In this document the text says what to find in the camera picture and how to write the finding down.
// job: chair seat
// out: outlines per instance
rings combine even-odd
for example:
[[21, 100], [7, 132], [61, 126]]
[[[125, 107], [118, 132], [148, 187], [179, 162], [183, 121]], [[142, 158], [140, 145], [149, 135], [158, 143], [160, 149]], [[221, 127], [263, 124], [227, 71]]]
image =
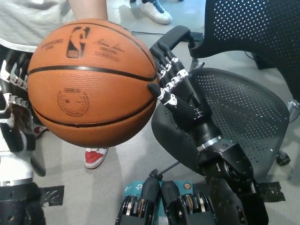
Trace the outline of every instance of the chair seat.
[[[271, 168], [289, 124], [285, 103], [260, 84], [228, 71], [201, 68], [192, 72], [213, 111], [222, 135], [239, 143], [249, 157], [256, 178]], [[152, 131], [161, 146], [189, 169], [197, 168], [197, 149], [190, 135], [177, 128], [172, 114], [159, 104]]]

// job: basketball seam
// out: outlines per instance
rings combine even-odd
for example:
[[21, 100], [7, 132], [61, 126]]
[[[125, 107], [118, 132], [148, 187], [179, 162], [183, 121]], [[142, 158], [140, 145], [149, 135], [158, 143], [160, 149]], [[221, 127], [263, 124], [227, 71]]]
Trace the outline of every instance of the basketball seam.
[[134, 44], [135, 44], [136, 46], [138, 46], [138, 47], [141, 49], [141, 51], [142, 51], [142, 52], [146, 55], [146, 57], [149, 59], [151, 65], [152, 65], [152, 67], [153, 67], [153, 69], [156, 70], [156, 69], [155, 69], [155, 68], [156, 68], [155, 65], [152, 63], [152, 61], [151, 61], [149, 55], [147, 55], [147, 53], [143, 50], [143, 48], [142, 48], [141, 46], [139, 46], [139, 44], [136, 43], [131, 37], [127, 36], [126, 34], [123, 34], [122, 32], [120, 32], [120, 31], [118, 31], [118, 30], [116, 30], [116, 29], [114, 29], [114, 28], [111, 28], [111, 27], [108, 27], [108, 26], [105, 26], [105, 25], [101, 25], [101, 24], [97, 24], [97, 23], [93, 23], [93, 22], [77, 22], [77, 23], [71, 23], [71, 24], [63, 25], [63, 26], [59, 27], [58, 29], [60, 29], [60, 28], [62, 28], [62, 27], [71, 26], [71, 25], [74, 25], [74, 24], [90, 24], [90, 25], [96, 25], [96, 26], [99, 26], [99, 27], [105, 27], [105, 28], [111, 29], [111, 30], [113, 30], [113, 31], [115, 31], [115, 32], [117, 32], [117, 33], [119, 33], [119, 34], [121, 34], [121, 35], [127, 37], [127, 38], [130, 39], [132, 42], [134, 42]]
[[49, 121], [49, 122], [52, 122], [52, 123], [55, 123], [55, 124], [58, 124], [58, 125], [62, 125], [62, 126], [66, 126], [66, 127], [74, 127], [74, 128], [95, 128], [95, 127], [102, 127], [102, 126], [107, 126], [107, 125], [111, 125], [111, 124], [114, 124], [114, 123], [119, 123], [119, 122], [122, 122], [122, 121], [125, 121], [125, 120], [128, 120], [136, 115], [138, 115], [139, 113], [141, 113], [142, 111], [144, 111], [145, 109], [147, 109], [153, 102], [154, 102], [154, 98], [152, 98], [149, 102], [147, 102], [145, 105], [143, 105], [142, 107], [140, 107], [139, 109], [137, 109], [135, 112], [125, 116], [125, 117], [122, 117], [122, 118], [119, 118], [119, 119], [116, 119], [116, 120], [111, 120], [111, 121], [106, 121], [106, 122], [102, 122], [102, 123], [88, 123], [88, 124], [72, 124], [72, 123], [65, 123], [65, 122], [60, 122], [60, 121], [57, 121], [57, 120], [52, 120], [44, 115], [42, 115], [38, 110], [36, 110], [36, 108], [34, 108], [34, 111], [39, 115], [41, 116], [42, 118], [44, 118], [45, 120]]
[[59, 66], [47, 66], [47, 67], [38, 67], [35, 69], [32, 69], [28, 72], [28, 75], [31, 75], [33, 73], [42, 72], [42, 71], [49, 71], [49, 70], [77, 70], [77, 71], [91, 71], [91, 72], [100, 72], [100, 73], [110, 73], [110, 74], [116, 74], [120, 76], [126, 76], [142, 81], [149, 81], [152, 82], [156, 80], [157, 75], [154, 74], [153, 77], [144, 77], [139, 76], [132, 73], [127, 73], [120, 70], [114, 70], [114, 69], [107, 69], [107, 68], [101, 68], [101, 67], [86, 67], [86, 66], [75, 66], [75, 65], [59, 65]]

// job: red sneaker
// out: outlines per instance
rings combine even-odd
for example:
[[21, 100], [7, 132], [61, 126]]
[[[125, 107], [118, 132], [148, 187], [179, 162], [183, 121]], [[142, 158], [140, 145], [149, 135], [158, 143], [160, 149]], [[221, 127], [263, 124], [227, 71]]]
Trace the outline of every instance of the red sneaker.
[[47, 128], [40, 126], [36, 123], [33, 123], [33, 132], [34, 132], [34, 135], [36, 136], [36, 139], [40, 138], [41, 135], [46, 131], [48, 131]]
[[85, 151], [85, 168], [96, 169], [104, 161], [107, 155], [107, 149], [86, 149]]

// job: basketball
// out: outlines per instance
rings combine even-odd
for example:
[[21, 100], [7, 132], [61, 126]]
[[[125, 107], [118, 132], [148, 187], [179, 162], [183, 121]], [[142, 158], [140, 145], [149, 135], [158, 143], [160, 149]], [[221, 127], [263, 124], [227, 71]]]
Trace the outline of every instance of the basketball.
[[28, 69], [32, 108], [53, 134], [85, 148], [135, 136], [151, 118], [157, 82], [147, 46], [121, 26], [97, 19], [70, 22], [37, 47]]

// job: white robotic hand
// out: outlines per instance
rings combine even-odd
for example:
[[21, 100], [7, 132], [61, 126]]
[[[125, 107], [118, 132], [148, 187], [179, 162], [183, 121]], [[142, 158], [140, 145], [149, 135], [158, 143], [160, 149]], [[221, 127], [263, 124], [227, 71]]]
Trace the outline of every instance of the white robotic hand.
[[25, 53], [10, 50], [0, 70], [0, 186], [31, 180], [35, 149]]

